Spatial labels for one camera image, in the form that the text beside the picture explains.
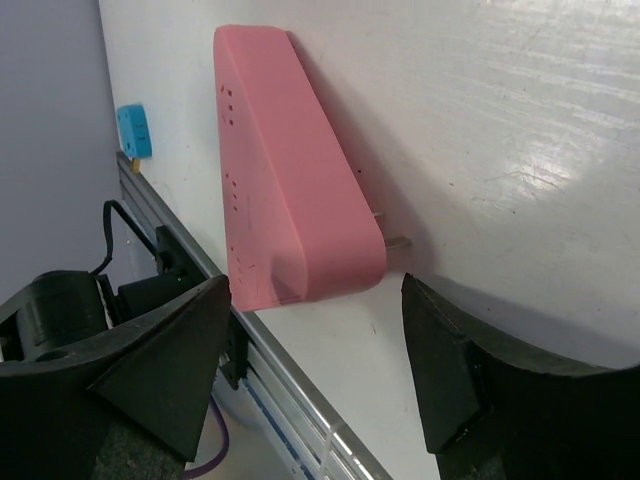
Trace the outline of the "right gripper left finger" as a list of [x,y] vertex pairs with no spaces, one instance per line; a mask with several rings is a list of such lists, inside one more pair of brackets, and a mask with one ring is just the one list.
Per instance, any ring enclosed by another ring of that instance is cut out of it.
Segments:
[[230,314],[225,276],[34,361],[1,360],[5,479],[180,479]]

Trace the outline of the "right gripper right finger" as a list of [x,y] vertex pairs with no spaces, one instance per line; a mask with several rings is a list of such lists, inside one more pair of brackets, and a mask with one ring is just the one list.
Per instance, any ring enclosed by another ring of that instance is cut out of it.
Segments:
[[635,479],[639,370],[569,359],[401,287],[427,451],[444,479]]

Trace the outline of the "pink triangular power strip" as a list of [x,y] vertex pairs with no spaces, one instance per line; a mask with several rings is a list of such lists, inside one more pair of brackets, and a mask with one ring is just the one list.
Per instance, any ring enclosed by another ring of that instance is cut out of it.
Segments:
[[240,312],[359,293],[387,273],[384,237],[289,34],[213,39],[224,228]]

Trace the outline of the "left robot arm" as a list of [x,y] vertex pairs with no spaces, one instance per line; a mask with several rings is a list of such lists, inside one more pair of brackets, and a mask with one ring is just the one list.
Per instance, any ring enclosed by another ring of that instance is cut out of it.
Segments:
[[106,275],[44,273],[1,305],[1,360],[45,357],[144,315],[204,280],[178,269],[114,289]]

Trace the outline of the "small blue adapter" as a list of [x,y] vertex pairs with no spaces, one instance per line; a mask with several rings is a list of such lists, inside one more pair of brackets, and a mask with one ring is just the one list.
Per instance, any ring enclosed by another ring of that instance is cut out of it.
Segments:
[[141,104],[116,109],[116,123],[122,153],[131,161],[131,171],[138,174],[143,159],[152,156],[152,143],[146,112]]

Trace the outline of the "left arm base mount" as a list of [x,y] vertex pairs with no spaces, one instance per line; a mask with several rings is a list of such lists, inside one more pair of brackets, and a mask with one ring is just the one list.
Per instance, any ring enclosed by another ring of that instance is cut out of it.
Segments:
[[[152,254],[156,265],[155,275],[122,285],[115,294],[105,294],[115,325],[146,314],[205,281],[205,273],[168,226],[156,227],[156,240],[151,241],[118,201],[108,200],[103,204],[102,211],[106,255],[102,263],[92,271],[102,287],[107,285],[104,271],[111,263],[114,253],[113,213],[120,216]],[[247,374],[248,345],[248,334],[236,315],[230,313],[219,357],[219,369],[234,390],[239,388],[241,380]]]

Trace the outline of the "front aluminium rail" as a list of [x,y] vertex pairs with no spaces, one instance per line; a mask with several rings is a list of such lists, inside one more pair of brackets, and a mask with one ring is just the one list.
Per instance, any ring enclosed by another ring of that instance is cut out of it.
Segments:
[[254,314],[236,314],[248,334],[246,377],[218,379],[197,462],[215,450],[214,419],[231,431],[229,454],[209,479],[387,479],[389,473]]

